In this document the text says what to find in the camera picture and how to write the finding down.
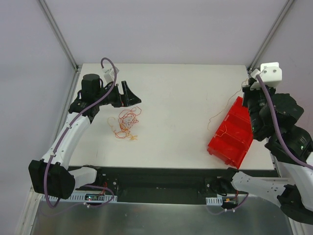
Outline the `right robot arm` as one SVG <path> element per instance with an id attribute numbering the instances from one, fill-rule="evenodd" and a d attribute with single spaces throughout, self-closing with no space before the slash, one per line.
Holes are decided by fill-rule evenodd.
<path id="1" fill-rule="evenodd" d="M 313 161 L 313 140 L 310 134 L 296 126 L 304 110 L 290 94 L 280 94 L 266 87 L 277 118 L 274 125 L 271 109 L 262 89 L 243 86 L 242 105 L 248 108 L 253 138 L 267 139 L 265 148 L 290 174 L 293 184 L 273 183 L 228 168 L 220 180 L 221 190 L 244 191 L 275 204 L 292 220 L 313 223 L 313 171 L 305 166 Z"/>

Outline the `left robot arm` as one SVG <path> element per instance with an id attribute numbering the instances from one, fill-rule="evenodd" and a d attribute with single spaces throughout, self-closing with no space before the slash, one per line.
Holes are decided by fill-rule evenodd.
<path id="1" fill-rule="evenodd" d="M 70 105 L 66 122 L 57 139 L 40 160 L 32 160 L 28 170 L 32 185 L 37 193 L 46 198 L 68 199 L 77 188 L 88 185 L 92 190 L 103 186 L 103 178 L 92 166 L 68 169 L 72 154 L 83 133 L 92 124 L 100 111 L 100 106 L 115 108 L 130 107 L 141 103 L 128 87 L 121 82 L 123 93 L 113 81 L 103 84 L 99 75 L 91 73 L 83 76 L 81 89 Z"/>

